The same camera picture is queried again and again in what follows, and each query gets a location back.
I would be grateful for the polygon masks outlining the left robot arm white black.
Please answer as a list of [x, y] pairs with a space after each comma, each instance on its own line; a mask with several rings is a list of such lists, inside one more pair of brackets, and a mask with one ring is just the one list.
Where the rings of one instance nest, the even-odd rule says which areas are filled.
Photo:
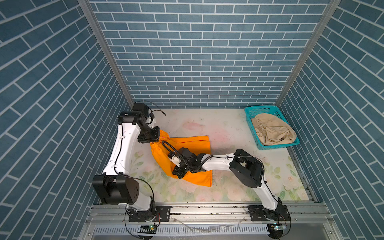
[[132, 110], [121, 112], [118, 117], [117, 138], [110, 159], [100, 175], [94, 176], [92, 186], [101, 202], [106, 205], [125, 204], [136, 212], [155, 212], [154, 196], [140, 191], [144, 180], [130, 176], [136, 144], [157, 143], [160, 129], [155, 127], [155, 117], [145, 103], [135, 103]]

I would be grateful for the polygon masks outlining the beige shorts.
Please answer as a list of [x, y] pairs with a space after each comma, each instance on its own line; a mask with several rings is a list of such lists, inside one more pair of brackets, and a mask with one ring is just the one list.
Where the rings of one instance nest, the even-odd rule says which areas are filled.
[[264, 146], [292, 144], [297, 139], [293, 128], [275, 115], [258, 114], [252, 119], [252, 124]]

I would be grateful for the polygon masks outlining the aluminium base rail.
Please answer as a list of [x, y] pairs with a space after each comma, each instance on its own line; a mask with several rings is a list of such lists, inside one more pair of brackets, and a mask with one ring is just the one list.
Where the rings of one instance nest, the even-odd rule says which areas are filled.
[[[313, 202], [287, 203], [291, 220], [252, 222], [248, 207], [257, 203], [170, 204], [169, 222], [130, 223], [123, 206], [94, 205], [80, 234], [82, 240], [339, 240], [341, 233], [325, 204]], [[204, 235], [149, 237], [129, 234], [123, 236], [95, 236], [99, 226], [145, 225], [156, 230], [165, 224], [182, 225], [230, 225], [266, 224], [268, 235]]]

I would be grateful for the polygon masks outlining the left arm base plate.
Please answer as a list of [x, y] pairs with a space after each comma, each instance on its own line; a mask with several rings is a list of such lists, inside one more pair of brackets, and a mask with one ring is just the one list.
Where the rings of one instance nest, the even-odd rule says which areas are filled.
[[127, 215], [130, 223], [169, 222], [171, 214], [171, 206], [156, 206], [150, 207], [147, 211], [136, 211], [132, 208], [127, 208]]

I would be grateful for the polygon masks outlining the orange shorts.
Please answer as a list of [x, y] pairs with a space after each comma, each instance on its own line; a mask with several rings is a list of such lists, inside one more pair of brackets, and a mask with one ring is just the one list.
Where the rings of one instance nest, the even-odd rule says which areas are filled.
[[[171, 138], [165, 131], [159, 131], [159, 141], [151, 143], [151, 151], [154, 159], [166, 175], [177, 179], [175, 168], [181, 168], [184, 174], [183, 180], [195, 185], [211, 187], [213, 172], [205, 171], [201, 165], [206, 154], [211, 154], [209, 136]], [[183, 155], [179, 165], [171, 161], [170, 153], [177, 150]]]

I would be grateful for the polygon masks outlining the teal plastic basket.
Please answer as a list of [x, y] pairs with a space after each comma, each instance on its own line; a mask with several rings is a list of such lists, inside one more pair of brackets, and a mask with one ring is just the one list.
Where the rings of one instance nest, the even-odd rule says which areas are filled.
[[254, 138], [259, 150], [287, 148], [287, 147], [296, 146], [300, 143], [299, 137], [297, 136], [297, 139], [292, 144], [276, 145], [276, 146], [264, 146], [261, 144], [261, 142], [260, 142], [260, 140], [256, 134], [256, 131], [254, 129], [254, 126], [252, 124], [252, 119], [258, 114], [267, 113], [267, 114], [275, 115], [278, 118], [280, 118], [281, 120], [283, 120], [284, 122], [286, 122], [287, 124], [289, 124], [278, 107], [276, 107], [276, 106], [247, 107], [247, 108], [245, 108], [245, 113], [246, 113], [246, 120], [247, 120], [248, 126], [250, 128], [250, 131], [253, 135], [253, 138]]

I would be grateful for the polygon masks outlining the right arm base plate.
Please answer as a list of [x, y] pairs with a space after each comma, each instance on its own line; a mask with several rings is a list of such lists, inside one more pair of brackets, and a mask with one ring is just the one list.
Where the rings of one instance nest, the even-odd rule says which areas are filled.
[[248, 213], [252, 222], [261, 221], [290, 221], [291, 215], [287, 206], [278, 204], [275, 210], [265, 209], [262, 205], [252, 205], [248, 207]]

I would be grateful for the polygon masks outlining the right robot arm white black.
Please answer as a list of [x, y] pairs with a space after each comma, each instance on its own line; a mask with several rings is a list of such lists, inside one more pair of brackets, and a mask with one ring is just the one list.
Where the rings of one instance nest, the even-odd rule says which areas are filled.
[[181, 148], [171, 151], [168, 158], [176, 165], [172, 174], [179, 179], [184, 178], [187, 173], [196, 175], [213, 170], [232, 172], [243, 185], [253, 189], [258, 195], [262, 202], [262, 219], [291, 220], [288, 207], [282, 204], [267, 185], [263, 162], [246, 151], [237, 149], [231, 154], [214, 156], [204, 153], [196, 155], [187, 148]]

